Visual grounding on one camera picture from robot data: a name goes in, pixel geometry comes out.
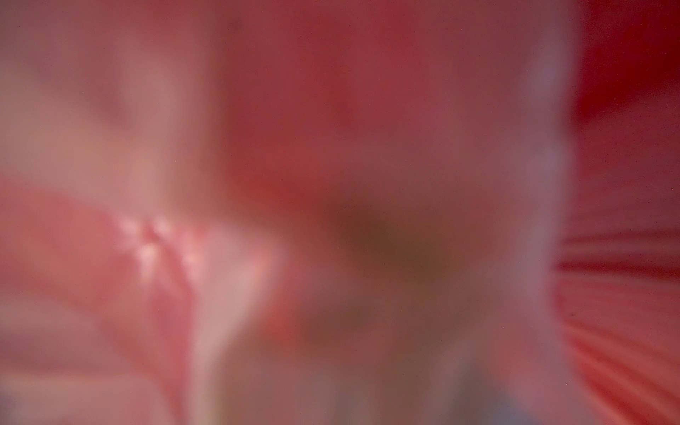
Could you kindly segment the pink translucent plastic bag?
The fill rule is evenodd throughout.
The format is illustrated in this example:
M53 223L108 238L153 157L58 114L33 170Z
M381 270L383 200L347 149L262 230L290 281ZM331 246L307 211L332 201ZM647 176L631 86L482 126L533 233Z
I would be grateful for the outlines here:
M571 1L4 1L4 424L593 424Z

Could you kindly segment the red flower-shaped plate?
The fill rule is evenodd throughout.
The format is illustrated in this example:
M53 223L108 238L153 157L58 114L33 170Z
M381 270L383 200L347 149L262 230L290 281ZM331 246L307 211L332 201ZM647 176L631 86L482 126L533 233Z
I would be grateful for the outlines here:
M605 424L679 421L679 4L582 1L577 184L556 267Z

